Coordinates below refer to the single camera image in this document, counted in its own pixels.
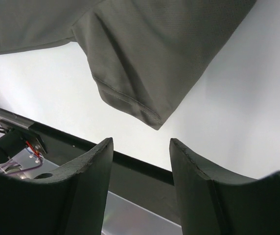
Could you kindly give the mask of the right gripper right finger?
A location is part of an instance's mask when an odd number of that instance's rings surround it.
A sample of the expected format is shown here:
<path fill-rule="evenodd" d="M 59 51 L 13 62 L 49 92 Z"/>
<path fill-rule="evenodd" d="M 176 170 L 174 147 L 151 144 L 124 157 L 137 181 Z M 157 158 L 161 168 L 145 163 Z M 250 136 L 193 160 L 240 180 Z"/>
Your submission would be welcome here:
<path fill-rule="evenodd" d="M 178 139 L 169 152 L 183 234 L 280 235 L 280 171 L 246 177 Z"/>

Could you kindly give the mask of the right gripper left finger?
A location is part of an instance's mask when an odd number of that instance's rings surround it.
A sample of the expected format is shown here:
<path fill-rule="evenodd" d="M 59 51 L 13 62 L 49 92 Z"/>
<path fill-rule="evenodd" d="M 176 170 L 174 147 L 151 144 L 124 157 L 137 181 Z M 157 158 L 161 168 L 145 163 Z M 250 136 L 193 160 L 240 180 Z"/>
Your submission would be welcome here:
<path fill-rule="evenodd" d="M 113 139 L 35 179 L 0 173 L 0 235 L 101 234 Z"/>

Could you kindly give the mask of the dark grey t-shirt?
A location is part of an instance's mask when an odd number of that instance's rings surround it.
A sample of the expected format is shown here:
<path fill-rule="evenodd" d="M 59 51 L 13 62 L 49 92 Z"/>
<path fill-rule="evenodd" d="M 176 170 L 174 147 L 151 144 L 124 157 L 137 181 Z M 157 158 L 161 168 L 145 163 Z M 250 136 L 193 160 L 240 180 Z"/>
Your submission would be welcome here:
<path fill-rule="evenodd" d="M 0 54 L 77 42 L 100 96 L 159 130 L 253 0 L 0 0 Z"/>

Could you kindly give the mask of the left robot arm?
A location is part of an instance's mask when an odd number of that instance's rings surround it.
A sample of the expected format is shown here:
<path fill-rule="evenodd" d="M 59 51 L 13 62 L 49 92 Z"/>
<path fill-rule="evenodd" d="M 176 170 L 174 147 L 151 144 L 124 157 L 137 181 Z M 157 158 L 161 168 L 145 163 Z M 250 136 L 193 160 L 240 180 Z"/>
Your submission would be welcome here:
<path fill-rule="evenodd" d="M 26 148 L 19 132 L 11 131 L 0 137 L 0 164 L 7 162 Z"/>

